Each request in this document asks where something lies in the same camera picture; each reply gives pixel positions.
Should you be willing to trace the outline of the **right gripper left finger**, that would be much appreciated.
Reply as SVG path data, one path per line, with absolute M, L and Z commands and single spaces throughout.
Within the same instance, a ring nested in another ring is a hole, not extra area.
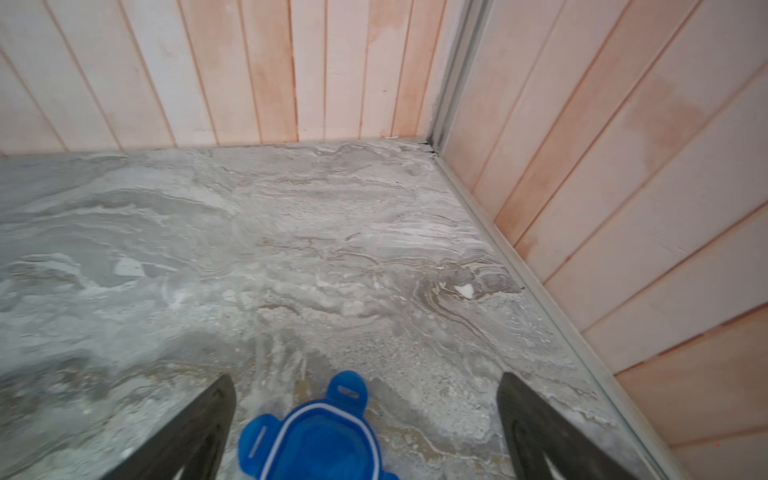
M 105 479 L 214 479 L 236 410 L 229 374 L 208 388 L 157 430 Z

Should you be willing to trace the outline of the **blue container lid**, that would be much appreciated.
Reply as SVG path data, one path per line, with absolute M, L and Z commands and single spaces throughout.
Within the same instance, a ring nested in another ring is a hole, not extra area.
M 241 470 L 254 479 L 395 479 L 364 418 L 367 403 L 358 373 L 336 374 L 324 398 L 284 419 L 264 414 L 248 423 L 238 442 Z

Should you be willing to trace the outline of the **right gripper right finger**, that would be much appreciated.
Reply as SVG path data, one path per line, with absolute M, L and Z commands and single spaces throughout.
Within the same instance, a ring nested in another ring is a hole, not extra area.
M 578 428 L 512 372 L 497 389 L 497 409 L 518 479 L 633 479 Z

